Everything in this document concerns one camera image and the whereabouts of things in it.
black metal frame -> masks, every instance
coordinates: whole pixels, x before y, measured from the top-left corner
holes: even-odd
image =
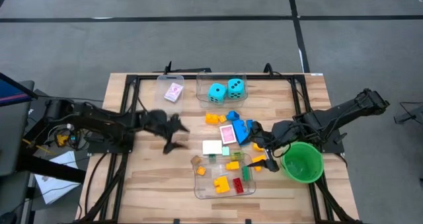
[[[298,97],[297,87],[296,87],[296,83],[298,82],[301,85],[301,93],[304,96],[304,104],[305,104],[305,107],[306,107],[306,111],[307,112],[311,111],[311,105],[310,105],[310,102],[309,102],[307,85],[306,85],[306,82],[305,82],[305,76],[304,75],[302,75],[302,74],[293,74],[293,75],[285,75],[284,74],[283,76],[275,75],[274,72],[273,72],[273,69],[270,65],[266,65],[263,73],[268,73],[268,74],[247,75],[247,80],[272,80],[272,79],[287,80],[291,84],[291,91],[292,91],[292,95],[293,95],[295,113],[300,114],[300,113],[302,113],[301,103],[300,103],[300,100],[299,100],[299,97]],[[184,77],[184,79],[196,79],[195,74],[193,74],[193,75],[182,75],[182,76]],[[139,88],[141,86],[141,82],[143,80],[157,79],[157,77],[158,77],[158,75],[127,75],[126,81],[125,81],[124,95],[122,97],[120,112],[121,113],[125,112],[126,105],[128,103],[129,90],[130,90],[131,84],[133,82],[135,83],[135,90],[134,90],[134,94],[132,96],[131,108],[132,108],[132,110],[135,110],[136,104],[137,104],[137,99],[138,99],[138,94],[139,94]],[[116,158],[117,158],[117,155],[112,154],[112,156],[110,158],[110,164],[109,164],[109,167],[108,167],[106,186],[108,186],[110,184],[110,182],[113,178],[114,170],[115,170],[115,166],[116,166]],[[121,161],[121,162],[124,163],[125,167],[127,165],[127,161],[128,161],[128,154],[126,153],[126,154],[122,155],[122,161]],[[119,181],[118,187],[117,187],[117,191],[116,191],[116,199],[115,199],[115,202],[114,202],[114,209],[113,209],[113,214],[112,214],[112,220],[114,220],[116,222],[118,221],[118,217],[119,217],[119,210],[120,210],[120,203],[122,201],[124,180],[125,180],[125,175],[123,175],[120,178],[120,181]],[[321,180],[321,182],[325,186],[327,186],[326,177],[325,177],[324,173],[319,180]],[[325,202],[327,220],[321,219],[320,208],[319,208],[316,188],[315,188],[314,184],[309,184],[309,191],[310,191],[310,199],[311,199],[311,205],[312,205],[312,208],[313,208],[313,215],[314,215],[314,218],[315,218],[315,223],[325,223],[327,221],[334,221],[334,215],[333,215],[333,212],[332,212],[332,208],[330,207],[330,205],[328,204],[328,202],[325,199],[324,199],[324,202]],[[108,203],[108,200],[105,202],[105,204],[103,205],[103,207],[100,211],[100,217],[99,217],[100,221],[105,221],[106,212],[107,212],[107,203]]]

orange lego brick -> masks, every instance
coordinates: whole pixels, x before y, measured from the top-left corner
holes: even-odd
[[[263,148],[260,148],[258,145],[257,145],[257,143],[252,143],[252,148],[255,150],[255,151],[264,151],[264,149]]]
[[[263,159],[266,160],[266,155],[261,155],[261,156],[257,156],[255,158],[252,158],[252,162],[255,163],[255,162],[261,161]],[[260,170],[262,170],[262,167],[254,167],[254,170],[260,171]]]
[[[238,161],[232,161],[230,163],[226,164],[227,170],[235,170],[239,168],[239,162]]]
[[[206,123],[207,124],[218,124],[219,118],[216,114],[206,114]]]
[[[220,176],[219,178],[216,178],[214,180],[214,186],[216,186],[216,192],[218,194],[230,191],[226,176]]]
[[[226,122],[226,120],[227,120],[227,119],[226,119],[226,115],[220,115],[220,116],[219,116],[219,122],[220,122],[220,123],[224,123],[224,122]]]
[[[197,174],[204,175],[206,173],[206,168],[204,167],[198,167]]]

white paper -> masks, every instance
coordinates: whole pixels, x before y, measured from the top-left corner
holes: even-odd
[[[73,151],[68,151],[56,158],[50,160],[58,164],[64,164],[72,168],[78,168],[75,162],[75,154]],[[72,189],[78,187],[80,183],[64,181],[52,177],[42,176],[35,174],[35,179],[40,187],[41,193],[44,194],[43,198],[46,204],[51,204],[57,199],[61,198],[63,195],[71,191]]]
[[[203,155],[221,155],[222,154],[222,141],[221,140],[208,140],[203,141]]]

computer monitor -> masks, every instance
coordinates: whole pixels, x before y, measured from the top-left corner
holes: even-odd
[[[0,106],[28,102],[37,98],[37,94],[0,73]]]

red lego brick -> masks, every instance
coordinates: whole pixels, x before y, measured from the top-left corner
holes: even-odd
[[[240,178],[234,178],[233,179],[233,187],[237,191],[237,194],[242,194],[244,192],[243,184],[241,184]]]

